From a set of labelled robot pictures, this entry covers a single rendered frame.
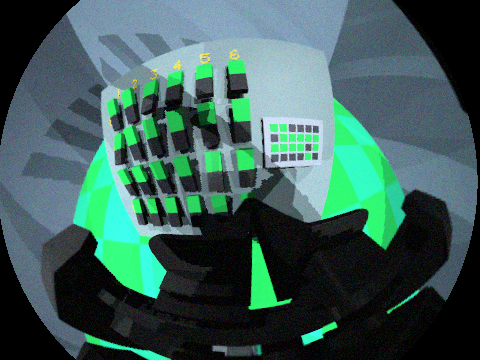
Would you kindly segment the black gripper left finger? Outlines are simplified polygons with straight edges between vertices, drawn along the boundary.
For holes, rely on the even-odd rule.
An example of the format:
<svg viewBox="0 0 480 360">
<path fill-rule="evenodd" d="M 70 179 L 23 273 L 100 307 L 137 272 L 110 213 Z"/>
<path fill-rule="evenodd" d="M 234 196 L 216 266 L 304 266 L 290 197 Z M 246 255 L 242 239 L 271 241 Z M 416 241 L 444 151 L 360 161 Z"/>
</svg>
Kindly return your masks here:
<svg viewBox="0 0 480 360">
<path fill-rule="evenodd" d="M 243 200 L 235 213 L 213 235 L 168 235 L 160 233 L 148 240 L 149 249 L 161 267 L 181 271 L 236 273 L 241 297 L 252 291 L 252 203 Z"/>
</svg>

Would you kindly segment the light grey switch panel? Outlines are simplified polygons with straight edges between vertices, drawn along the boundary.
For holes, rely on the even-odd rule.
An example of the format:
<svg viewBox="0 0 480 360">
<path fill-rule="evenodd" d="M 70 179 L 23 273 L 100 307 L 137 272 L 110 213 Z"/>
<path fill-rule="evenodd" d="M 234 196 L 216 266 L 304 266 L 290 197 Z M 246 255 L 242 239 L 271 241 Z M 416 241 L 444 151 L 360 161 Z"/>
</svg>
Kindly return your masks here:
<svg viewBox="0 0 480 360">
<path fill-rule="evenodd" d="M 324 51 L 212 40 L 153 57 L 101 92 L 109 168 L 140 236 L 213 235 L 247 197 L 321 220 L 335 151 Z"/>
</svg>

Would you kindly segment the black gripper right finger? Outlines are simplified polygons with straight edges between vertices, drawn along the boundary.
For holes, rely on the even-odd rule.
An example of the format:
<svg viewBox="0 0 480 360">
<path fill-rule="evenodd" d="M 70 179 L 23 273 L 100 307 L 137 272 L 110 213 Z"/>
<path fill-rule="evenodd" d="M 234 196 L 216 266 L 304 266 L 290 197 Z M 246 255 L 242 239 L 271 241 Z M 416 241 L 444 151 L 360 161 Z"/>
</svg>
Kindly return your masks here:
<svg viewBox="0 0 480 360">
<path fill-rule="evenodd" d="M 341 213 L 328 219 L 297 220 L 287 213 L 249 197 L 252 203 L 253 228 L 259 239 L 264 263 L 267 265 L 276 301 L 291 299 L 291 289 L 296 283 L 312 249 L 363 231 L 369 213 L 367 208 Z"/>
</svg>

